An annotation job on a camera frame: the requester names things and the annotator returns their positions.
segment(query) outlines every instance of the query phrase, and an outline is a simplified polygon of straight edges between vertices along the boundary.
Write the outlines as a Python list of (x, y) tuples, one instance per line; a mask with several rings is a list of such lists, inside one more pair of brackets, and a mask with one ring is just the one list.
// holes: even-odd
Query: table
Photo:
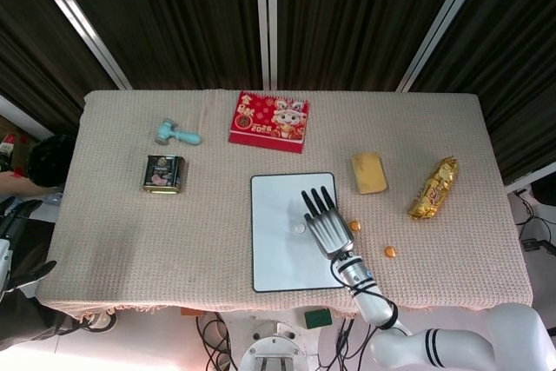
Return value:
[[(476, 96), (296, 91), (311, 102), (303, 153), (228, 143), (238, 90), (95, 91), (86, 98), (40, 301), (74, 316), (107, 308), (205, 310), (328, 306), (354, 312), (345, 289), (252, 289), (249, 179), (331, 171), (341, 213), (361, 222), (355, 250), (402, 308), (531, 304), (516, 228)], [(154, 142), (165, 117), (198, 132), (193, 147)], [(358, 195), (349, 158), (377, 151), (388, 189)], [(141, 188), (147, 155), (189, 161), (185, 190)], [(429, 221), (406, 213), (442, 157), (460, 175)], [(398, 256), (383, 255), (394, 245)]]

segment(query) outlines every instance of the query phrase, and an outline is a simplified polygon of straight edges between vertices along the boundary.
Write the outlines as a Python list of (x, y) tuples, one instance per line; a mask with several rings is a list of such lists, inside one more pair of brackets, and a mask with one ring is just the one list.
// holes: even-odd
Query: yellow sponge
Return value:
[(351, 157), (357, 189), (362, 195), (378, 193), (387, 187), (381, 157), (376, 152), (361, 152)]

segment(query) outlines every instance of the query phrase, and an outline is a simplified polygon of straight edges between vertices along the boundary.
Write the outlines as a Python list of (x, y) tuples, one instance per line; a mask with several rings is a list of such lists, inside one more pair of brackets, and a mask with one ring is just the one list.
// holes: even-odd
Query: green sponge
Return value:
[(331, 325), (332, 316), (330, 315), (330, 309), (320, 308), (312, 312), (305, 312), (305, 324), (307, 325), (307, 329)]

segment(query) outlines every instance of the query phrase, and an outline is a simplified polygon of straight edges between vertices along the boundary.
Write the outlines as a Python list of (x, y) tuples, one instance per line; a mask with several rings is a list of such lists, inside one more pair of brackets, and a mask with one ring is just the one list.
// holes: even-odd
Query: black curtain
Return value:
[(77, 0), (134, 89), (259, 89), (257, 0)]
[(75, 133), (83, 97), (114, 88), (53, 0), (0, 0), (0, 95), (47, 129)]
[(278, 0), (279, 89), (395, 90), (444, 0)]
[(556, 0), (467, 0), (412, 90), (478, 95), (506, 183), (556, 161)]

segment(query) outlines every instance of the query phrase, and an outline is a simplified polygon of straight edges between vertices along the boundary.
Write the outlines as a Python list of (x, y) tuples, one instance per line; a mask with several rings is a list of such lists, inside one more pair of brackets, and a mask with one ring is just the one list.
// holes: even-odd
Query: whiteboard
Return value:
[(339, 288), (330, 260), (318, 249), (303, 215), (301, 191), (327, 188), (336, 203), (332, 173), (251, 178), (253, 289), (256, 292)]

